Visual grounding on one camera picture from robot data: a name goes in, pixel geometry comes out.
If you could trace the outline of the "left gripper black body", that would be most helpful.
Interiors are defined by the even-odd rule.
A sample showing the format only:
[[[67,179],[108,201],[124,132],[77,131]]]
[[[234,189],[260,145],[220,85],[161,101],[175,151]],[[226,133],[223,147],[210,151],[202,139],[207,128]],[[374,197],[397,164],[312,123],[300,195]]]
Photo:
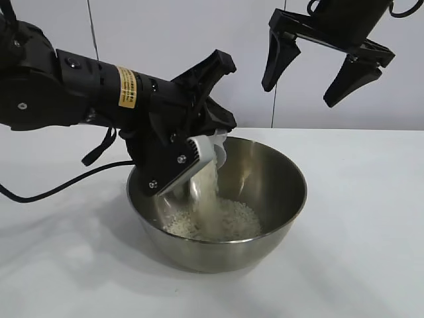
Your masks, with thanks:
[[[214,50],[176,78],[157,80],[150,95],[149,119],[160,142],[167,146],[205,134],[201,132],[201,111],[206,99],[221,78],[236,70],[231,55]]]

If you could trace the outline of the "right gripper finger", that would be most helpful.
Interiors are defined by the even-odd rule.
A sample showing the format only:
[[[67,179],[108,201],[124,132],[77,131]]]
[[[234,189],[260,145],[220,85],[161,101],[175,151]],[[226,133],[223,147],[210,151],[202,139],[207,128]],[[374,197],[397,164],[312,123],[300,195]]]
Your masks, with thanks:
[[[347,95],[378,80],[381,75],[382,71],[377,61],[347,55],[323,99],[328,107],[334,107]]]
[[[273,90],[282,73],[300,54],[295,37],[269,31],[268,57],[262,78],[265,92]]]

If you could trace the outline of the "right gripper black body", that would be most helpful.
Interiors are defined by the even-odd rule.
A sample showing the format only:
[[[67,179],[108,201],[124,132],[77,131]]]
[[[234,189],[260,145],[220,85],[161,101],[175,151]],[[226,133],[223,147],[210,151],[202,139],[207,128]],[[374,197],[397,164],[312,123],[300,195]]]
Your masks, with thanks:
[[[392,1],[310,1],[307,14],[276,9],[270,30],[302,38],[386,67],[395,54],[368,38]]]

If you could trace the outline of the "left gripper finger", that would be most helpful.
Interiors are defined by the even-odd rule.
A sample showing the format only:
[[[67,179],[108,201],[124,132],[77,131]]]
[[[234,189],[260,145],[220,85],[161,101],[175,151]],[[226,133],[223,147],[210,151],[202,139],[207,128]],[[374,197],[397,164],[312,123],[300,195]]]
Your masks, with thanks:
[[[201,132],[210,136],[216,130],[229,133],[236,127],[234,115],[208,97],[201,111]]]

